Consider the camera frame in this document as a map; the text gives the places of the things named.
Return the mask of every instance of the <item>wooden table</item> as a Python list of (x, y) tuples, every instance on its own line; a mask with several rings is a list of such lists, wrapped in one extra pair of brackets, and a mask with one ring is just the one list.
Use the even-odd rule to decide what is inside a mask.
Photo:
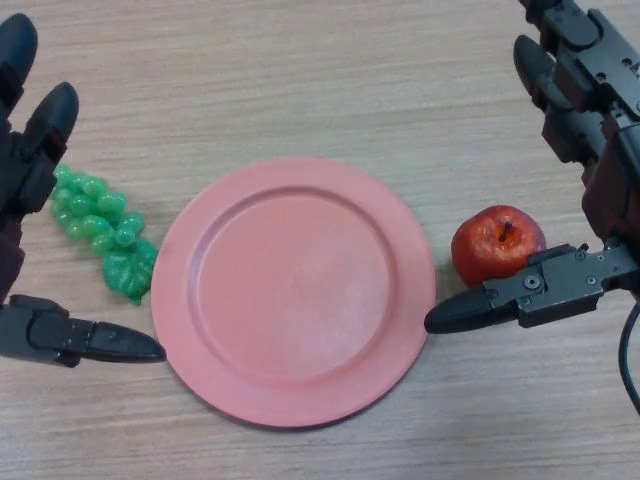
[[(635, 0), (597, 3), (640, 47)], [(108, 178), (158, 244), (221, 175), (312, 154), (378, 176), (423, 223), (439, 298), (456, 227), (510, 203), (550, 244), (597, 245), (579, 169), (540, 138), (512, 65), (520, 32), (502, 0), (4, 0), (40, 50), (14, 115), (62, 80), (81, 98), (65, 161)], [(148, 299), (107, 291), (85, 247), (48, 212), (25, 221), (14, 292), (152, 332)], [(637, 479), (638, 419), (616, 349), (630, 297), (525, 331), (432, 337), (405, 380), (364, 414), (319, 431), (240, 426), (196, 400), (168, 365), (0, 361), (2, 479)]]

